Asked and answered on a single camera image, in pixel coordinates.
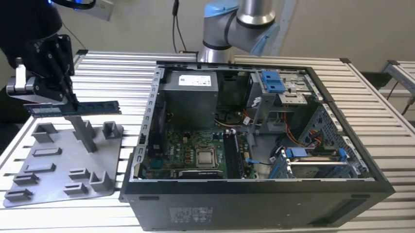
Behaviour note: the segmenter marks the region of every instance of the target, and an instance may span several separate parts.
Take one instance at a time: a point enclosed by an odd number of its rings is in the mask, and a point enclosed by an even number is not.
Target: metal rack
[[[415,62],[402,62],[390,60],[383,68],[403,87],[415,96]]]
[[[120,188],[127,159],[137,144],[140,124],[157,60],[195,61],[194,54],[127,53],[89,51],[76,57],[72,77],[80,101],[117,100],[123,115],[87,116],[92,126],[115,121],[124,126],[123,149],[117,164],[116,187]],[[338,229],[310,232],[414,232],[415,230],[415,129],[364,79],[352,64],[339,59],[236,56],[243,64],[312,67],[342,109],[378,166],[396,193]],[[11,187],[13,174],[33,145],[31,133],[36,123],[52,122],[68,129],[63,118],[29,119],[0,157],[0,201]],[[141,232],[128,204],[117,201],[119,191],[109,197],[37,204],[13,209],[0,206],[0,230],[31,229],[31,232]]]

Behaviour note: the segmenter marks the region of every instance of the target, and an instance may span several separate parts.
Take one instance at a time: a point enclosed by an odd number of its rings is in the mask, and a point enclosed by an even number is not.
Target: black cable wire
[[[184,41],[183,41],[183,37],[181,37],[181,32],[180,32],[177,16],[176,16],[176,27],[177,27],[177,31],[179,31],[179,36],[180,36],[181,44],[183,44],[184,50],[187,51],[187,48],[185,48],[185,45],[184,45]]]
[[[390,92],[390,94],[388,94],[387,100],[390,100],[391,94],[392,94],[392,92],[394,92],[396,86],[398,86],[398,81],[396,81],[396,83],[395,83],[395,85],[394,85],[394,87],[392,87],[392,89],[391,89],[391,92]]]
[[[272,164],[267,164],[267,163],[263,163],[263,162],[259,162],[259,164],[263,164],[263,165],[272,165]]]
[[[404,115],[407,113],[408,108],[410,108],[410,105],[407,104],[407,106],[404,107],[404,110],[402,112],[402,115]]]
[[[77,42],[80,43],[80,45],[83,46],[84,50],[87,50],[87,47],[84,46],[83,42],[80,42],[80,40],[77,39],[76,35],[73,34],[73,32],[69,30],[69,28],[65,26],[65,23],[63,22],[63,25],[67,29],[67,31],[73,35],[75,39],[77,40]]]
[[[172,37],[173,37],[173,48],[175,48],[175,53],[177,53],[177,49],[176,49],[176,40],[175,40],[175,16],[173,16],[173,28],[172,28]]]
[[[89,10],[95,7],[96,0],[89,3],[76,3],[68,0],[52,0],[53,3],[77,10]]]

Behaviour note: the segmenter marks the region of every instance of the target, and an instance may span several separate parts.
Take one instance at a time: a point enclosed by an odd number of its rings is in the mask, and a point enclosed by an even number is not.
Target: power supply label
[[[212,86],[207,75],[180,75],[179,86]]]

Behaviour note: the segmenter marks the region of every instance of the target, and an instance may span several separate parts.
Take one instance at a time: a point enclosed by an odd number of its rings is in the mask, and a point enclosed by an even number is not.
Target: gray stand
[[[123,127],[104,122],[93,128],[80,116],[65,119],[75,131],[37,124],[32,133],[36,143],[4,195],[5,207],[113,193]]]

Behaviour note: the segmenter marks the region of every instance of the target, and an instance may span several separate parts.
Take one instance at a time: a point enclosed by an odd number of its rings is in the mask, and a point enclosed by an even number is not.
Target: green circuit board
[[[223,179],[227,179],[227,161],[223,150],[223,135],[212,132],[175,132],[167,133],[167,145],[164,158],[149,160],[149,179],[175,179],[181,170],[219,170],[223,171]],[[239,149],[248,151],[247,138],[239,137]],[[212,151],[215,162],[211,167],[198,167],[198,151]]]

